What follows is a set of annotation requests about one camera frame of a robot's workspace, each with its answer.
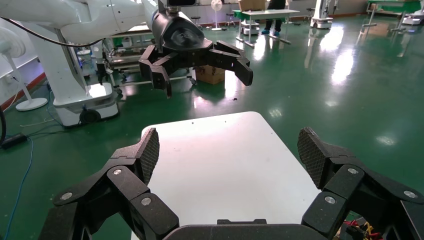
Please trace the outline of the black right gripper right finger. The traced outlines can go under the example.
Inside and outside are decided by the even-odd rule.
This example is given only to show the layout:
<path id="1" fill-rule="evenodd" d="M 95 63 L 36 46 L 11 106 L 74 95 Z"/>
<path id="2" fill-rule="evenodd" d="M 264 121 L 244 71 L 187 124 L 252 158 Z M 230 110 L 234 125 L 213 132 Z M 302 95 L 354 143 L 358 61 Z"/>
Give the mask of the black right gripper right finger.
<path id="1" fill-rule="evenodd" d="M 424 196 L 366 167 L 347 148 L 300 130 L 300 161 L 319 189 L 301 223 L 326 239 L 421 240 Z"/>

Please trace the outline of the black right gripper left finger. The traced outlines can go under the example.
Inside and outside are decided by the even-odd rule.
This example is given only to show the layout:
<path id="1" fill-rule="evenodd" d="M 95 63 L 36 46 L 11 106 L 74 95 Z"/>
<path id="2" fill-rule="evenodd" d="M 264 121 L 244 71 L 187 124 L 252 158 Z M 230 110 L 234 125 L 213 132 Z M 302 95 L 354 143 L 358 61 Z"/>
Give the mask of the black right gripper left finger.
<path id="1" fill-rule="evenodd" d="M 134 145 L 117 149 L 105 165 L 58 193 L 41 240 L 90 240 L 120 215 L 140 240 L 162 240 L 180 225 L 177 215 L 148 187 L 160 152 L 159 135 L 147 129 Z"/>

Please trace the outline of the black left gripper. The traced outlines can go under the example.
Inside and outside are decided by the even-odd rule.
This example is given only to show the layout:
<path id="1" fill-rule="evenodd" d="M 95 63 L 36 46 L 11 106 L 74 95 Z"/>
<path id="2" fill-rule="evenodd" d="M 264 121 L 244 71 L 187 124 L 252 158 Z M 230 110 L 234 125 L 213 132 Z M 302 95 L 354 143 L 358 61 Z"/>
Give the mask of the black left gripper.
<path id="1" fill-rule="evenodd" d="M 154 89 L 163 90 L 172 97 L 169 73 L 176 67 L 189 68 L 206 65 L 234 72 L 245 85 L 251 86 L 254 73 L 245 51 L 218 40 L 213 43 L 181 11 L 160 11 L 152 20 L 151 30 L 157 44 L 149 45 L 138 60 L 141 76 L 149 80 Z"/>

